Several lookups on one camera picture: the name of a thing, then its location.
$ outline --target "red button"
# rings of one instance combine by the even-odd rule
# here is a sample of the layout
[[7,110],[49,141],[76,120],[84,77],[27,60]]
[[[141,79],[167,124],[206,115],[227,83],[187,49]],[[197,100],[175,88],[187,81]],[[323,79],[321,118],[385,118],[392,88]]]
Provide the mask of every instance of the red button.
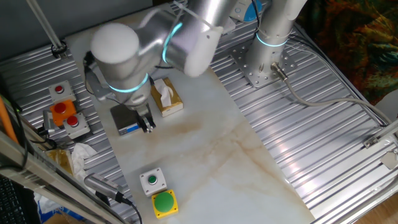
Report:
[[76,126],[78,126],[78,124],[79,124],[79,120],[77,120],[77,117],[75,117],[75,116],[70,116],[70,117],[67,119],[67,123],[68,123],[70,126],[72,126],[72,127],[76,127]]
[[62,86],[57,86],[55,87],[55,91],[59,94],[63,92],[63,87]]
[[57,103],[54,106],[54,110],[57,113],[64,113],[67,110],[67,106],[64,103]]

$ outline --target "white tabletop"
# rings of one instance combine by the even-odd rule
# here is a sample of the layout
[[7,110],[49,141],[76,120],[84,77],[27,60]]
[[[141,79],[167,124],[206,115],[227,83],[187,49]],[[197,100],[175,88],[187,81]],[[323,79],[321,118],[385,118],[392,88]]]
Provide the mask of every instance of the white tabletop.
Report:
[[[67,38],[77,62],[89,50],[95,29]],[[80,63],[78,68],[83,73]],[[314,220],[211,69],[198,78],[176,70],[159,70],[152,77],[169,77],[184,103],[183,110],[163,118],[149,99],[157,125],[153,133],[119,136],[109,110],[115,104],[93,99],[144,223]],[[155,217],[139,180],[139,174],[156,167],[162,168],[179,207],[178,214],[162,220]]]

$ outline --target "green push button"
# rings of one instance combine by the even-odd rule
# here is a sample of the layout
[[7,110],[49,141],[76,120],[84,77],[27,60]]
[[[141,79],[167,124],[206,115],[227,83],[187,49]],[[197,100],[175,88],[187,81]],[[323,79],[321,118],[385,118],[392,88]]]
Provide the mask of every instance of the green push button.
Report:
[[148,178],[148,182],[149,182],[149,184],[156,184],[156,182],[157,182],[157,179],[156,179],[156,177],[155,176],[150,176],[149,178]]
[[173,208],[174,198],[168,192],[162,192],[155,198],[155,208],[160,212],[168,212]]

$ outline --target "metal grating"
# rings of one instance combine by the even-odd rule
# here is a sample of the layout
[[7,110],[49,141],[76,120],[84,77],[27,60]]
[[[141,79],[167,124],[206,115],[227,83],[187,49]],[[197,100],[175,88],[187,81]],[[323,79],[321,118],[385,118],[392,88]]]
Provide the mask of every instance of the metal grating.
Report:
[[[52,55],[50,46],[42,47],[1,62],[0,73],[3,74],[12,97],[23,109],[22,115],[36,128],[43,123],[42,111],[49,110],[53,105],[48,86],[68,80],[76,94],[76,110],[85,115],[92,132],[82,143],[97,151],[96,155],[85,160],[87,174],[96,172],[123,186],[123,192],[132,200],[129,187],[69,51],[68,55],[68,59],[59,60]],[[57,142],[67,142],[69,150],[73,150],[75,145],[64,129],[57,128],[50,138]],[[130,206],[118,204],[114,200],[110,200],[110,203],[112,209],[126,221],[131,217],[136,218],[136,212]]]
[[[178,12],[176,5],[171,7]],[[386,151],[396,146],[387,143],[380,149],[364,149],[362,142],[380,128],[359,105],[304,107],[294,102],[280,81],[253,88],[228,49],[250,41],[255,26],[255,22],[236,22],[236,29],[221,37],[211,67],[307,204],[316,218],[314,223],[333,223],[397,174],[397,169],[388,170],[379,162]],[[288,74],[290,81],[306,100],[362,97],[342,75],[332,72],[316,56],[292,48],[287,50],[298,65],[296,71]],[[96,172],[111,179],[122,185],[124,193],[131,197],[73,58],[55,59],[47,46],[1,62],[0,72],[22,106],[24,117],[36,127],[43,122],[42,110],[52,104],[47,87],[69,80],[78,98],[77,110],[86,116],[93,132],[85,143],[98,152],[85,161],[87,173]],[[60,129],[51,138],[68,140]],[[73,146],[74,142],[70,141],[68,148]],[[135,214],[133,209],[113,200],[111,205],[126,220]]]
[[[236,30],[221,38],[211,67],[316,218],[314,223],[333,223],[395,177],[397,169],[389,170],[379,160],[397,147],[391,142],[380,149],[363,146],[380,127],[359,105],[306,107],[295,103],[280,80],[262,88],[251,86],[229,49],[250,42],[255,27],[237,22]],[[307,50],[296,41],[288,44]],[[304,99],[357,98],[345,78],[317,56],[286,49],[298,65],[288,74],[290,82]]]

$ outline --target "blue led ring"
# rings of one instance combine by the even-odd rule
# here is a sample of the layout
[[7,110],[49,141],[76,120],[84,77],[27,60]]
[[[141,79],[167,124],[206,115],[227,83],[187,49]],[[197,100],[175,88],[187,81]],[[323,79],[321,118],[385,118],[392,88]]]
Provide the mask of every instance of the blue led ring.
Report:
[[260,39],[260,37],[259,37],[259,33],[257,33],[256,36],[257,36],[257,38],[260,40],[260,42],[261,42],[262,44],[264,44],[264,45],[266,45],[266,46],[270,46],[270,47],[280,47],[280,46],[286,44],[286,42],[287,42],[287,40],[286,40],[283,44],[272,45],[272,44],[267,44],[267,43],[265,43],[264,41],[262,41],[262,40]]
[[109,87],[111,87],[112,90],[118,91],[118,92],[120,92],[120,93],[132,93],[132,92],[137,91],[138,89],[140,89],[140,88],[145,84],[145,82],[148,81],[148,78],[149,78],[149,75],[148,75],[148,73],[147,73],[147,75],[145,76],[145,78],[143,79],[143,81],[142,81],[138,86],[136,86],[136,87],[134,87],[134,88],[131,88],[131,89],[128,89],[128,90],[120,90],[120,89],[111,87],[111,85],[109,85]]
[[167,63],[167,61],[166,61],[167,45],[169,44],[170,39],[174,36],[174,34],[181,28],[181,26],[182,26],[181,22],[179,24],[177,24],[174,27],[173,31],[170,33],[170,35],[166,38],[166,40],[164,42],[162,58],[163,58],[163,61],[166,62],[166,63]]

